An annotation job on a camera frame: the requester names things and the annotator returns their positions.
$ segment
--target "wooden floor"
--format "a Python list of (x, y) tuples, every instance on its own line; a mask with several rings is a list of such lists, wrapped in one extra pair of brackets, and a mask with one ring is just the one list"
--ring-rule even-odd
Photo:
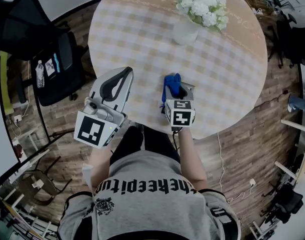
[[(87, 44), (89, 28), (96, 6), (95, 4), (87, 7), (65, 19), (74, 32), (79, 45), (85, 46)], [(89, 53), (83, 57), (82, 62), (86, 70), (90, 72), (93, 70)], [(231, 203), (233, 210), (241, 220), (243, 237), (250, 233), (249, 225), (252, 221), (257, 223), (262, 221), (260, 212), (272, 199), (271, 196), (263, 198), (262, 194), (271, 190), (268, 182), (277, 180), (280, 173), (279, 169), (274, 166), (274, 162), (279, 161), (286, 164), (287, 151), (294, 146), (298, 134), (296, 129), (280, 123), (282, 118), (294, 122), (300, 120), (298, 113), (288, 113), (287, 111), (289, 94), (281, 95), (285, 90), (294, 94), (300, 93), (298, 69), (297, 67), (290, 69), (288, 67), (289, 61), (284, 63), (285, 66), (279, 69), (276, 57), (271, 59), (268, 63), (266, 81), (256, 102), (256, 107), (238, 123), (219, 132), (222, 147), (221, 155), (225, 169), (222, 178), (222, 192), (226, 198), (235, 198), (241, 192), (246, 192), (245, 197), (247, 197), (250, 190), (249, 180), (254, 178), (256, 181), (256, 185), (248, 198), (242, 199), (243, 195), (241, 195)], [(12, 82), (12, 73), (18, 71), (22, 72), (24, 79), (27, 78), (27, 64), (21, 64), (17, 61), (10, 67), (10, 83)], [(78, 99), (76, 101), (69, 101), (66, 98), (54, 105), (42, 107), (42, 114), (49, 134), (75, 127), (77, 112), (83, 109), (84, 99), (88, 96), (93, 81), (93, 79), (87, 79), (87, 84), (77, 92)], [(32, 90), (29, 92), (29, 97), (30, 106), (23, 121), (19, 123), (23, 133), (40, 125)], [(14, 115), (23, 114), (24, 111), (25, 109), (17, 109)], [(126, 128), (127, 123), (113, 140), (115, 146), (120, 141)], [(37, 145), (41, 147), (47, 141), (41, 126), (38, 129), (33, 137)], [(217, 134), (196, 140), (195, 144), (206, 168), (210, 187), (220, 191), (219, 180), (223, 170)], [(59, 188), (63, 187), (70, 178), (72, 182), (50, 205), (35, 205), (32, 212), (40, 218), (51, 220), (57, 224), (62, 216), (65, 200), (70, 195), (77, 193), (81, 185), (84, 184), (81, 167), (87, 161), (91, 148), (75, 141), (73, 135), (68, 134), (51, 145), (50, 149), (51, 152), (40, 161), (39, 169), (44, 170), (55, 158), (61, 156), (59, 162), (50, 170), (49, 175)], [(34, 152), (29, 141), (24, 142), (24, 150), (28, 155)], [(47, 194), (42, 191), (38, 196), (41, 199), (48, 198)]]

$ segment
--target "water bottle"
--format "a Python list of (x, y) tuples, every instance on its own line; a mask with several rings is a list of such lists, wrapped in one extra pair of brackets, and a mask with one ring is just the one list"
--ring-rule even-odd
[(44, 79), (44, 66), (41, 60), (38, 60), (38, 65), (36, 67), (36, 74), (37, 74), (37, 87), (43, 88), (45, 86), (45, 79)]

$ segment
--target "gray t-shirt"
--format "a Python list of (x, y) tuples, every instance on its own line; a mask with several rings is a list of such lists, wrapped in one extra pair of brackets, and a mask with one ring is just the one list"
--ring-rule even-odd
[(67, 200), (58, 234), (62, 240), (224, 240), (227, 225), (237, 234), (231, 239), (240, 239), (240, 222), (223, 194), (196, 191), (178, 162), (141, 150), (110, 166), (94, 196), (81, 192)]

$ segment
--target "blue cloth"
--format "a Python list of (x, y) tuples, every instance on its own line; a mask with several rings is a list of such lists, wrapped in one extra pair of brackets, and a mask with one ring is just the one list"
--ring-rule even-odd
[(288, 104), (292, 109), (299, 109), (305, 111), (305, 99), (299, 98), (295, 95), (290, 95)]
[(166, 101), (166, 86), (169, 87), (172, 96), (179, 96), (179, 89), (182, 84), (182, 78), (180, 74), (166, 75), (163, 80), (163, 91), (161, 101), (165, 103)]

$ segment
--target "cable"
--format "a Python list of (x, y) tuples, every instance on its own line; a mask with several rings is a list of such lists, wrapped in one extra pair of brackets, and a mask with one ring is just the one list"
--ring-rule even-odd
[[(22, 135), (22, 130), (20, 129), (20, 127), (19, 127), (19, 125), (18, 125), (18, 121), (17, 121), (17, 125), (16, 125), (16, 124), (13, 122), (13, 120), (11, 120), (11, 118), (9, 117), (9, 115), (8, 115), (8, 123), (10, 124), (10, 128), (11, 128), (13, 134), (15, 134), (16, 137), (19, 137), (20, 135)], [(14, 131), (14, 129), (13, 129), (13, 126), (12, 126), (12, 123), (13, 123), (14, 126), (16, 126), (16, 127), (19, 129), (19, 131), (20, 131), (19, 135), (17, 135), (17, 134), (15, 133), (15, 131)]]
[[(219, 180), (219, 184), (220, 184), (220, 192), (222, 192), (223, 190), (223, 185), (222, 185), (222, 179), (223, 179), (223, 176), (225, 174), (225, 168), (224, 168), (224, 159), (222, 157), (222, 145), (221, 145), (221, 142), (220, 142), (220, 139), (219, 139), (219, 133), (217, 132), (217, 137), (218, 137), (218, 143), (219, 143), (219, 147), (220, 147), (220, 150), (219, 150), (219, 156), (220, 156), (220, 159), (221, 159), (221, 166), (222, 166), (222, 174), (221, 174), (221, 177), (220, 177), (220, 180)], [(227, 203), (230, 204), (232, 201), (238, 199), (242, 194), (243, 194), (243, 197), (242, 197), (242, 200), (248, 198), (251, 194), (252, 194), (252, 189), (255, 185), (252, 185), (251, 188), (250, 188), (250, 191), (249, 191), (249, 195), (247, 195), (245, 197), (245, 194), (246, 194), (246, 191), (245, 192), (241, 192), (236, 198), (228, 198), (227, 199)]]
[(220, 147), (220, 150), (219, 150), (219, 156), (221, 158), (221, 166), (222, 166), (222, 174), (221, 174), (221, 177), (220, 177), (220, 180), (219, 180), (219, 184), (220, 184), (220, 192), (222, 192), (223, 190), (223, 185), (222, 185), (222, 178), (225, 174), (225, 168), (224, 168), (224, 159), (222, 157), (222, 145), (221, 145), (221, 142), (219, 140), (219, 133), (217, 132), (217, 137), (218, 137), (218, 143), (219, 143), (219, 147)]
[(294, 92), (294, 91), (284, 90), (284, 91), (282, 92), (282, 94), (280, 94), (278, 97), (274, 97), (274, 98), (272, 98), (271, 100), (267, 100), (267, 101), (261, 103), (260, 105), (255, 106), (253, 109), (256, 109), (256, 108), (258, 108), (258, 107), (260, 107), (260, 106), (262, 106), (262, 105), (264, 105), (264, 104), (266, 104), (266, 103), (272, 102), (273, 100), (277, 100), (277, 102), (279, 102), (279, 98), (280, 98), (282, 95), (291, 94), (291, 93), (295, 93), (295, 92)]
[(179, 150), (180, 147), (177, 148), (177, 144), (176, 144), (176, 141), (175, 141), (175, 134), (178, 134), (183, 128), (181, 127), (178, 131), (173, 131), (172, 132), (172, 139), (173, 139), (173, 144), (174, 144), (174, 147), (176, 149), (176, 151)]
[(247, 189), (245, 192), (241, 192), (236, 198), (233, 198), (233, 197), (228, 198), (228, 199), (227, 199), (227, 203), (230, 204), (232, 201), (238, 199), (242, 194), (243, 194), (243, 196), (242, 196), (242, 199), (241, 199), (241, 200), (245, 200), (246, 198), (249, 198), (250, 195), (252, 194), (252, 189), (253, 189), (254, 186), (255, 186), (255, 185), (252, 185), (252, 186), (250, 187), (249, 195), (247, 195), (246, 197), (245, 197), (245, 194), (246, 194), (246, 191), (247, 191), (248, 189)]
[[(28, 61), (28, 77), (27, 77), (27, 79), (29, 79), (30, 67), (31, 67), (30, 61)], [(28, 106), (26, 107), (26, 110), (24, 111), (24, 113), (22, 115), (22, 118), (26, 115), (26, 112), (27, 112), (27, 109), (29, 108), (30, 103), (31, 103), (31, 97), (29, 96), (29, 86), (28, 86)]]

